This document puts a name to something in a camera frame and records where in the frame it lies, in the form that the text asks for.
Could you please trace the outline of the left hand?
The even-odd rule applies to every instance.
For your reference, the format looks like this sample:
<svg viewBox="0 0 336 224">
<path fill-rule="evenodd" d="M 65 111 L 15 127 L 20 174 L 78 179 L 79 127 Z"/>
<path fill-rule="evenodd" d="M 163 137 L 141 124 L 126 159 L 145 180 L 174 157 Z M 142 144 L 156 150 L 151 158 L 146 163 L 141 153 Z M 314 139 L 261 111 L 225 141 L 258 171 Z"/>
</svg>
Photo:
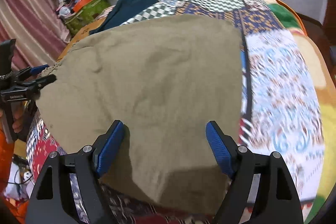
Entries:
<svg viewBox="0 0 336 224">
<path fill-rule="evenodd" d="M 24 124 L 24 113 L 25 113 L 25 108 L 22 104 L 19 104 L 15 112 L 13 114 L 14 117 L 14 122 L 13 122 L 13 130 L 15 133 L 21 132 Z"/>
</svg>

